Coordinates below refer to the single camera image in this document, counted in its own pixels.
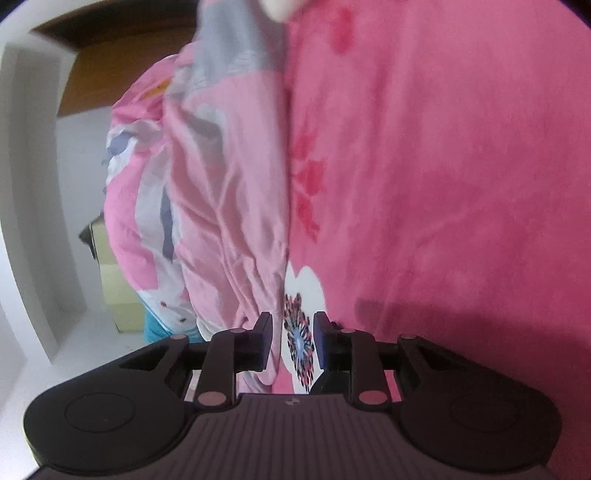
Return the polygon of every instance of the cardboard box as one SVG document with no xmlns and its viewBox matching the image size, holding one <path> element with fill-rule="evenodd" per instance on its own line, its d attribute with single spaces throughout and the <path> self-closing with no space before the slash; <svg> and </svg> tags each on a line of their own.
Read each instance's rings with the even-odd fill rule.
<svg viewBox="0 0 591 480">
<path fill-rule="evenodd" d="M 100 266 L 105 303 L 109 306 L 120 332 L 143 332 L 145 309 L 137 293 L 129 285 L 109 245 L 103 220 L 91 225 L 92 242 Z"/>
</svg>

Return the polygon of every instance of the ribbed plate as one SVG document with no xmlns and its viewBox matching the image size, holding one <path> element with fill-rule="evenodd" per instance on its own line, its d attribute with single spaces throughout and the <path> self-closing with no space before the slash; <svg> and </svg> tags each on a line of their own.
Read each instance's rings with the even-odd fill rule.
<svg viewBox="0 0 591 480">
<path fill-rule="evenodd" d="M 76 480 L 41 468 L 31 480 Z M 198 417 L 160 460 L 112 480 L 553 480 L 541 466 L 482 475 L 412 447 L 384 414 L 342 395 L 245 395 L 232 410 Z"/>
</svg>

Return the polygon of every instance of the pink blanket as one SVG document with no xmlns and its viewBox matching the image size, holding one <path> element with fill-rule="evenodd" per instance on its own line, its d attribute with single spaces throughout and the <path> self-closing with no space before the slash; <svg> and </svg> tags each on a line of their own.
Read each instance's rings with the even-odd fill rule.
<svg viewBox="0 0 591 480">
<path fill-rule="evenodd" d="M 204 2 L 199 18 L 164 101 L 175 252 L 206 340 L 273 315 L 268 368 L 242 386 L 267 391 L 287 261 L 284 27 L 258 0 Z"/>
<path fill-rule="evenodd" d="M 275 391 L 316 310 L 544 391 L 591 475 L 591 31 L 557 0 L 332 0 L 290 26 L 290 265 Z"/>
<path fill-rule="evenodd" d="M 200 3 L 195 41 L 113 107 L 105 221 L 119 266 L 170 333 L 253 327 L 271 312 L 279 365 L 287 258 L 284 27 L 257 0 Z"/>
</svg>

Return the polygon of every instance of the blue fabric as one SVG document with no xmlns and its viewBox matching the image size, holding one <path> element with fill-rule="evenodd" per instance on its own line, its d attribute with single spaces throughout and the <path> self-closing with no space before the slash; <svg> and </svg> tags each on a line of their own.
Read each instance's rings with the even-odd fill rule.
<svg viewBox="0 0 591 480">
<path fill-rule="evenodd" d="M 205 341 L 197 327 L 183 333 L 189 337 L 190 343 L 201 343 Z M 150 310 L 146 309 L 146 315 L 144 317 L 144 340 L 147 343 L 158 342 L 159 340 L 170 337 L 172 334 L 172 332 L 169 332 L 162 326 Z"/>
</svg>

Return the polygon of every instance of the pink bedsheet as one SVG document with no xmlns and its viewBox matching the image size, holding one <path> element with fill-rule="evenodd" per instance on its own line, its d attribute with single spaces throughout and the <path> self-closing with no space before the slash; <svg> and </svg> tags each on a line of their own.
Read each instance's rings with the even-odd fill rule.
<svg viewBox="0 0 591 480">
<path fill-rule="evenodd" d="M 544 391 L 563 419 L 550 468 L 588 480 L 591 31 L 557 0 L 332 0 L 290 28 L 274 390 L 317 378 L 307 332 L 324 307 Z"/>
</svg>

